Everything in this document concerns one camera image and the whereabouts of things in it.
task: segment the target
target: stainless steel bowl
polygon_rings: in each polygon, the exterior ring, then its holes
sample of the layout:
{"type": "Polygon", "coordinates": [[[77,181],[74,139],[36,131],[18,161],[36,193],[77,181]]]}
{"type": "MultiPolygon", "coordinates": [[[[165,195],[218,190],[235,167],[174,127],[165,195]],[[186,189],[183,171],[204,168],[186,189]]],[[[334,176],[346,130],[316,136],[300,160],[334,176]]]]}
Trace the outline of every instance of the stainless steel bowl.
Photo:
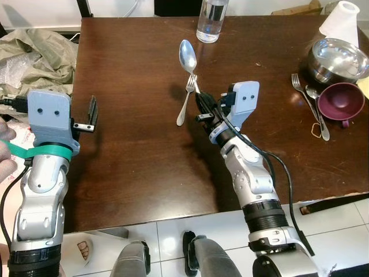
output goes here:
{"type": "Polygon", "coordinates": [[[310,74],[322,84],[356,83],[369,76],[369,59],[356,46],[340,39],[322,39],[307,58],[310,74]]]}

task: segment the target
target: purple mug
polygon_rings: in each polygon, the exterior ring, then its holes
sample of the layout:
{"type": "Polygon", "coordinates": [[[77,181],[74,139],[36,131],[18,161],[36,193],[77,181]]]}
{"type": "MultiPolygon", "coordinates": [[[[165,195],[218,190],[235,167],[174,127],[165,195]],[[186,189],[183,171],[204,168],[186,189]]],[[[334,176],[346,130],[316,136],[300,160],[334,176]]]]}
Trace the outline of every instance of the purple mug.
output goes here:
{"type": "Polygon", "coordinates": [[[364,107],[365,97],[356,85],[337,83],[327,87],[318,99],[318,108],[326,118],[342,121],[343,128],[348,120],[356,116],[364,107]]]}

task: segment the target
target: white paper cone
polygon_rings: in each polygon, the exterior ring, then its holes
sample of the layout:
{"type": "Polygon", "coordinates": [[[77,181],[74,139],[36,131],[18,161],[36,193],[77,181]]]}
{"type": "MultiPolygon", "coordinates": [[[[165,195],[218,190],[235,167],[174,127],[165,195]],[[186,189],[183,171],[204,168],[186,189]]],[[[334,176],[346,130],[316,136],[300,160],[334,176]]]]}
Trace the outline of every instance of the white paper cone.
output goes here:
{"type": "Polygon", "coordinates": [[[326,38],[341,39],[358,47],[356,16],[359,12],[360,9],[353,3],[340,1],[319,31],[326,38]]]}

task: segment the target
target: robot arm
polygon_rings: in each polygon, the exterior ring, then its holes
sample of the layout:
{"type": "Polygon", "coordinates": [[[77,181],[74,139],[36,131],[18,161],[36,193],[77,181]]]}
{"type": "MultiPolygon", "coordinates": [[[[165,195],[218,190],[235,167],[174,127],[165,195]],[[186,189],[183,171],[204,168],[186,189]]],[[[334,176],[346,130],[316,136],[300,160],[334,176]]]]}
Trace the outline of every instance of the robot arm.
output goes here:
{"type": "MultiPolygon", "coordinates": [[[[259,84],[236,83],[229,93],[222,95],[227,119],[240,130],[242,123],[256,108],[259,84]]],[[[257,259],[253,265],[254,277],[264,276],[318,276],[309,251],[294,227],[288,226],[281,208],[273,179],[263,166],[263,157],[232,132],[219,113],[212,96],[196,94],[209,140],[221,147],[221,155],[229,170],[234,191],[250,234],[249,247],[257,259]]]]}
{"type": "MultiPolygon", "coordinates": [[[[79,132],[84,127],[86,132],[95,129],[96,100],[91,101],[85,125],[70,118],[71,100],[63,93],[31,91],[27,101],[22,101],[28,104],[35,148],[25,150],[8,143],[13,155],[31,165],[21,180],[23,201],[14,222],[9,276],[57,277],[65,222],[63,199],[68,190],[66,174],[71,157],[80,150],[79,132]]],[[[16,106],[11,99],[7,104],[16,106]]]]}

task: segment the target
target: green strap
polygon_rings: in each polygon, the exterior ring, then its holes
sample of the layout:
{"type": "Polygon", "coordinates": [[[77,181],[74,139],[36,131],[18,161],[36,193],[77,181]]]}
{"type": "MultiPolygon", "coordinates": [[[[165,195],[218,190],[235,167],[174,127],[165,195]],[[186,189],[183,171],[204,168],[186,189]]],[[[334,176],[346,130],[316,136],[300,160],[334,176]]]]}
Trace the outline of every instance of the green strap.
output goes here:
{"type": "Polygon", "coordinates": [[[0,141],[5,143],[9,147],[10,152],[13,155],[18,156],[22,159],[31,158],[36,155],[53,155],[53,156],[59,156],[59,157],[66,158],[68,161],[71,160],[72,151],[63,146],[44,145],[44,146],[38,146],[35,148],[30,148],[29,150],[26,150],[24,148],[11,144],[8,141],[4,141],[4,140],[0,140],[0,141]]]}

